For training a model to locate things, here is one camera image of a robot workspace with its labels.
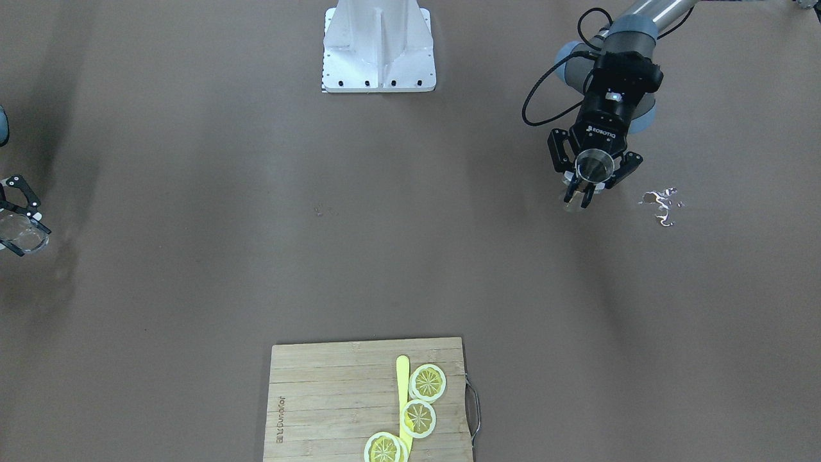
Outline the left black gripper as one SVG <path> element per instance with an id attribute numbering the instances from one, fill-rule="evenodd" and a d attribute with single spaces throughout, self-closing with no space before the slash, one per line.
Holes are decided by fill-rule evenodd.
<path id="1" fill-rule="evenodd" d="M 555 172 L 574 175 L 580 157 L 580 181 L 586 184 L 581 208 L 589 207 L 599 187 L 615 187 L 643 163 L 644 158 L 630 151 L 627 144 L 629 128 L 640 108 L 641 94 L 587 91 L 570 132 L 551 129 L 546 144 Z M 584 151 L 588 149 L 603 151 Z"/>

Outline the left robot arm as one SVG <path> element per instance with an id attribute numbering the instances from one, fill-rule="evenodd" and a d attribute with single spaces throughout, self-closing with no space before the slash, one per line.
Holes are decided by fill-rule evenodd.
<path id="1" fill-rule="evenodd" d="M 615 187 L 644 160 L 628 149 L 627 137 L 655 119 L 663 72 L 654 49 L 694 6 L 694 1 L 637 1 L 597 36 L 568 43 L 557 54 L 554 73 L 582 94 L 575 122 L 552 128 L 548 136 L 552 164 L 566 185 L 566 204 L 589 207 L 595 195 Z"/>

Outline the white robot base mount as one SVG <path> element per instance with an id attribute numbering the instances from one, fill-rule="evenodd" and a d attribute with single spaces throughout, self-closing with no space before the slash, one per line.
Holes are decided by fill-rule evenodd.
<path id="1" fill-rule="evenodd" d="M 323 20 L 321 90 L 432 92 L 437 87 L 430 11 L 416 1 L 339 1 Z"/>

